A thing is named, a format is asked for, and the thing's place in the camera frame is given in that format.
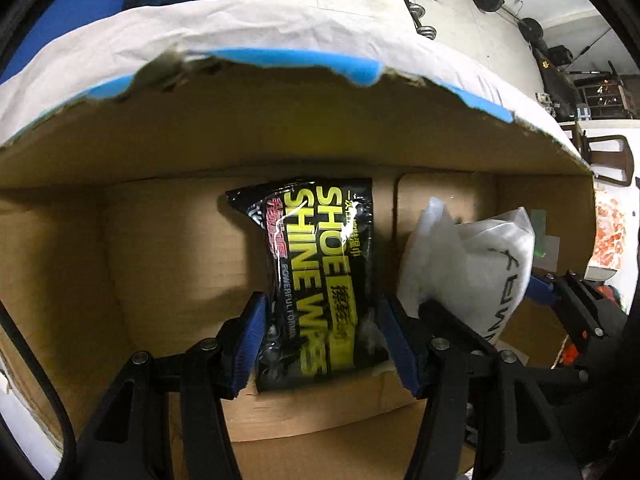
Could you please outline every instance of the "green tape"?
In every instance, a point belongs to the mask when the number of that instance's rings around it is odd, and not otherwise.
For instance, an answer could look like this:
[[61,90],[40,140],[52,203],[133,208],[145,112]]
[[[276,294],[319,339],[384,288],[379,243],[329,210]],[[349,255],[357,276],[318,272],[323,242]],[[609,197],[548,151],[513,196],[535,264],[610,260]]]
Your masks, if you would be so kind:
[[545,257],[545,234],[546,234],[546,211],[544,209],[531,210],[531,225],[536,235],[536,243],[533,247],[533,253],[539,257]]

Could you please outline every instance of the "torn cardboard edge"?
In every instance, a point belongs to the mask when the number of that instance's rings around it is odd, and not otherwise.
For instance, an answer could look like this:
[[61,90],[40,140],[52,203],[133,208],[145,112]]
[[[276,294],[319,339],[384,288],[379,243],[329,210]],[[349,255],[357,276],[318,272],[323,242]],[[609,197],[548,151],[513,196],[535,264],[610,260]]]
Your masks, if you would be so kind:
[[518,117],[514,112],[454,85],[440,80],[432,80],[425,76],[404,73],[393,68],[385,68],[382,63],[371,59],[293,49],[228,48],[205,52],[167,50],[154,60],[146,63],[135,74],[116,78],[80,92],[76,97],[61,102],[52,109],[43,112],[39,118],[15,132],[2,143],[0,145],[0,153],[3,149],[21,141],[30,130],[82,104],[108,100],[125,100],[137,92],[149,89],[169,91],[176,85],[183,83],[190,75],[198,72],[215,73],[217,70],[224,70],[225,65],[233,64],[252,64],[260,68],[322,67],[345,77],[356,86],[363,87],[373,86],[385,76],[391,78],[399,77],[407,83],[418,86],[436,85],[455,94],[468,108],[480,110],[505,123],[518,124],[533,134],[544,135],[553,141],[558,152],[578,160],[578,163],[583,165],[583,169],[591,171],[589,165],[571,151],[571,147],[565,146],[553,135]]

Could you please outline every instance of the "white floor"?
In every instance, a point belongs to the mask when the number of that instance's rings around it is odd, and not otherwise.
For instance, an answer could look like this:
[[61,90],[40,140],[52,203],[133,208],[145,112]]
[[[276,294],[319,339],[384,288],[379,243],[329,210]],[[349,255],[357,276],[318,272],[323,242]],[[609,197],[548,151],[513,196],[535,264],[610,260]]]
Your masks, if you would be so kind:
[[435,41],[475,59],[532,99],[544,91],[529,44],[507,13],[482,12],[472,0],[411,1],[425,8],[420,21],[436,28]]

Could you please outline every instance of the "black lettering on bag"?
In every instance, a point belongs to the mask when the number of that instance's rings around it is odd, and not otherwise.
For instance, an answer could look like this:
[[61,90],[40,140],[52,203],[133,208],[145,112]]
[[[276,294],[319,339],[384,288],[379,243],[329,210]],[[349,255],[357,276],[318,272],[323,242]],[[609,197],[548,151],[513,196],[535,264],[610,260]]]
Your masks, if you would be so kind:
[[514,264],[516,264],[516,268],[519,269],[520,268],[520,263],[519,261],[514,258],[513,256],[511,256],[511,254],[509,253],[509,250],[505,250],[505,251],[499,251],[498,249],[489,249],[492,253],[500,253],[500,254],[504,254],[508,260],[507,260],[507,270],[511,270],[511,263],[513,262]]
[[489,327],[489,330],[487,330],[487,332],[495,332],[496,330],[498,330],[500,328],[500,323],[502,323],[504,321],[504,314],[505,312],[507,312],[507,310],[509,309],[508,306],[506,306],[505,308],[501,308],[498,312],[495,313],[495,317],[498,318],[498,321],[496,321],[494,324],[492,324]]
[[500,298],[500,304],[504,305],[505,303],[509,303],[513,298],[511,297],[511,291],[513,290],[513,282],[518,279],[518,275],[514,274],[513,276],[509,276],[507,281],[504,282],[504,288],[502,290],[502,297]]

